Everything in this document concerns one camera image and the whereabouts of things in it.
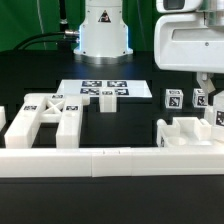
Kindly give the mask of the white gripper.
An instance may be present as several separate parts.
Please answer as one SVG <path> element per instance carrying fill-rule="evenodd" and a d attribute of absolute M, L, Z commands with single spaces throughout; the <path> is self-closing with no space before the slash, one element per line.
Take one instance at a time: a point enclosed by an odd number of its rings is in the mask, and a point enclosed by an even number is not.
<path fill-rule="evenodd" d="M 203 13 L 164 15 L 155 26 L 154 58 L 162 70 L 198 72 L 199 86 L 210 94 L 213 73 L 224 73 L 224 28 L 207 27 Z"/>

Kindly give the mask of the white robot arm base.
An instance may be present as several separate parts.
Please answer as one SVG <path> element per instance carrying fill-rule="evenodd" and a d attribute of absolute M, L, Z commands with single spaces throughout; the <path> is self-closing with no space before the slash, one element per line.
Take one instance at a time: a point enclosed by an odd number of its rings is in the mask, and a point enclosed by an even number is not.
<path fill-rule="evenodd" d="M 85 0 L 85 19 L 79 26 L 75 59 L 91 64 L 118 64 L 132 59 L 123 0 Z"/>

